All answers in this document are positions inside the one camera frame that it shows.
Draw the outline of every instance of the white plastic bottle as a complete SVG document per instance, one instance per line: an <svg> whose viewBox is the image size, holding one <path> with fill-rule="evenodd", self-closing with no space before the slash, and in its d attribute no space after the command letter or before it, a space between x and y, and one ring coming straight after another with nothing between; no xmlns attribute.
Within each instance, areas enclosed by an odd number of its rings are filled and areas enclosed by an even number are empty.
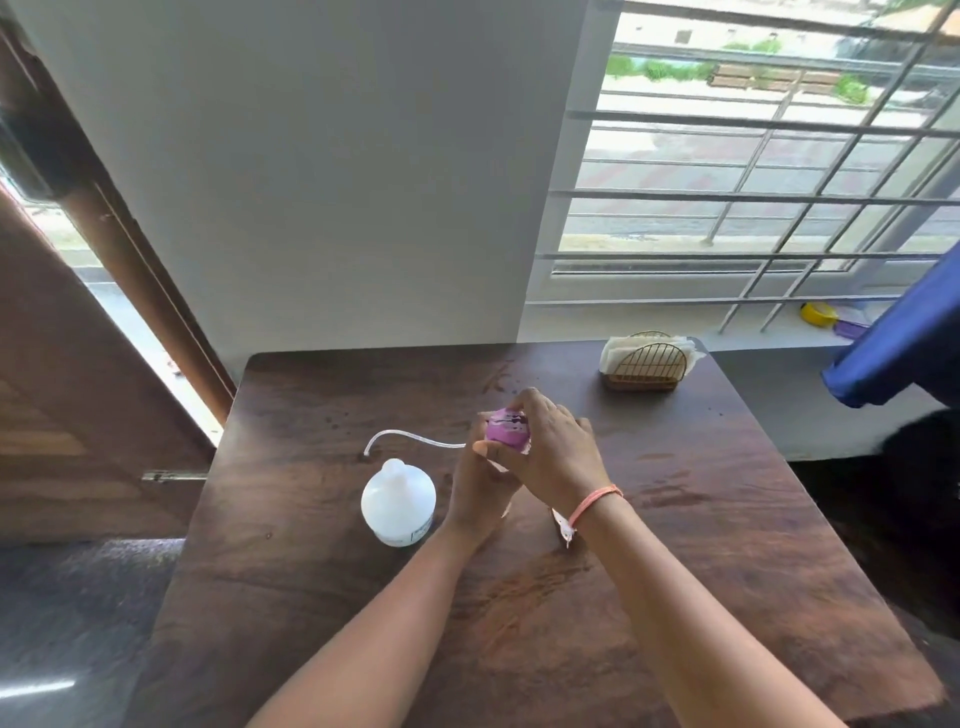
<svg viewBox="0 0 960 728"><path fill-rule="evenodd" d="M387 546L415 544L430 530L437 489L420 468L395 457L383 464L360 497L360 512Z"/></svg>

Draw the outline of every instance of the dark floor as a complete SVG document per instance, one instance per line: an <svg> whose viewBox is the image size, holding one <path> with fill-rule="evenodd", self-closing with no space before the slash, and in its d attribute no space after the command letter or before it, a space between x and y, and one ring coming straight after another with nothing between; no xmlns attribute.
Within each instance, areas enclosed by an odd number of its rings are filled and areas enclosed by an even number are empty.
<svg viewBox="0 0 960 728"><path fill-rule="evenodd" d="M947 686L949 701L861 728L960 725L960 586L952 545L906 537L876 503L867 458L794 470ZM0 699L6 728L117 728L182 541L0 549L0 698L23 685L68 683Z"/></svg>

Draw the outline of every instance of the blue fabric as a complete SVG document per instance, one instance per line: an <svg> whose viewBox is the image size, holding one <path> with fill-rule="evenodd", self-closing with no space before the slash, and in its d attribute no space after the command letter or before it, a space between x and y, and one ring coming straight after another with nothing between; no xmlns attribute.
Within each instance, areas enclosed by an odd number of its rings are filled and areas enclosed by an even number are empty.
<svg viewBox="0 0 960 728"><path fill-rule="evenodd" d="M846 347L823 380L848 407L885 404L913 383L960 407L960 245Z"/></svg>

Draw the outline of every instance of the hand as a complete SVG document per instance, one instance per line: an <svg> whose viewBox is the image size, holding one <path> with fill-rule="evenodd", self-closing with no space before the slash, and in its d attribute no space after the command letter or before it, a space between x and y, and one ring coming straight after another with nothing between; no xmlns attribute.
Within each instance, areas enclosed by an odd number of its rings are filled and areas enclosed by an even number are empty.
<svg viewBox="0 0 960 728"><path fill-rule="evenodd" d="M530 426L530 451L524 455L502 443L483 440L473 451L514 473L536 497L565 518L597 488L610 485L590 421L575 419L536 389L525 389L510 403Z"/></svg>
<svg viewBox="0 0 960 728"><path fill-rule="evenodd" d="M473 450L483 440L489 412L477 415L453 474L453 492L443 528L466 536L477 548L499 525L510 499L520 487L512 473L499 471L490 461Z"/></svg>

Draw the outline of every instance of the yellow object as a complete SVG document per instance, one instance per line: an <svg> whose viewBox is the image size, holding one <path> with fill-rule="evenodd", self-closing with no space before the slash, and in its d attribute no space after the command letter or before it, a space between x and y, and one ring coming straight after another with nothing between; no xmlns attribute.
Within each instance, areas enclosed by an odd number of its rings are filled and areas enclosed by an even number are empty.
<svg viewBox="0 0 960 728"><path fill-rule="evenodd" d="M800 307L800 318L815 327L827 328L840 320L840 315L829 303L804 303Z"/></svg>

